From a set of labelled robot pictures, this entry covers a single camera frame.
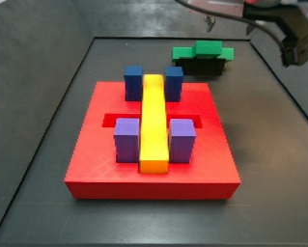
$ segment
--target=gray table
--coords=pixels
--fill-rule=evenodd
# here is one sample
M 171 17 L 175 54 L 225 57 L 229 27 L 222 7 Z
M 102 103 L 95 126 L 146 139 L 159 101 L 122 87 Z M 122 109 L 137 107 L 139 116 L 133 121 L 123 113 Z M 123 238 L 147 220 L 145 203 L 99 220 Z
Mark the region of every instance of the gray table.
M 308 243 L 308 122 L 248 41 L 209 81 L 242 186 L 229 201 L 77 201 L 63 184 L 97 81 L 163 73 L 178 40 L 97 40 L 0 228 L 0 246 Z

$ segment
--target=long yellow bar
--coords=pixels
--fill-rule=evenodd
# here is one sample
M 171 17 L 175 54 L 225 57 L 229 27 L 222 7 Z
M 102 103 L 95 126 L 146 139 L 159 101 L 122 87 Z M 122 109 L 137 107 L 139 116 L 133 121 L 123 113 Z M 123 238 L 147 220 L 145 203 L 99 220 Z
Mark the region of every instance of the long yellow bar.
M 145 74 L 141 117 L 139 171 L 165 174 L 170 169 L 165 77 Z

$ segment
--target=building block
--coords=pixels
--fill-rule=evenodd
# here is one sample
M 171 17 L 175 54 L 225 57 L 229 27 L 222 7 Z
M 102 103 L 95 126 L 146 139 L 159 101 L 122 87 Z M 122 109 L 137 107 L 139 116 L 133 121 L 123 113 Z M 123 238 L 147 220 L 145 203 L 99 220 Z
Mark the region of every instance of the building block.
M 166 101 L 179 102 L 182 94 L 182 67 L 166 67 Z
M 197 41 L 193 47 L 193 56 L 218 57 L 222 53 L 222 41 Z
M 221 59 L 226 59 L 226 62 L 234 60 L 234 48 L 222 48 L 222 53 L 218 56 Z
M 126 101 L 142 101 L 142 94 L 143 94 L 142 66 L 127 66 L 125 78 L 126 78 Z
M 193 47 L 174 47 L 173 48 L 173 61 L 179 58 L 194 58 Z
M 171 119 L 170 162 L 190 163 L 197 132 L 193 120 Z
M 139 119 L 119 118 L 115 125 L 118 162 L 134 163 L 139 158 Z
M 185 75 L 222 75 L 226 59 L 179 59 L 175 65 L 182 67 Z
M 139 171 L 166 174 L 170 167 L 165 77 L 145 74 L 141 118 Z
M 98 82 L 65 183 L 77 199 L 217 200 L 231 198 L 241 177 L 207 83 L 183 83 L 182 102 L 167 102 L 169 116 L 201 116 L 189 165 L 170 164 L 162 175 L 118 163 L 114 116 L 141 115 L 141 102 L 126 101 L 123 82 Z M 103 125 L 106 115 L 111 117 Z

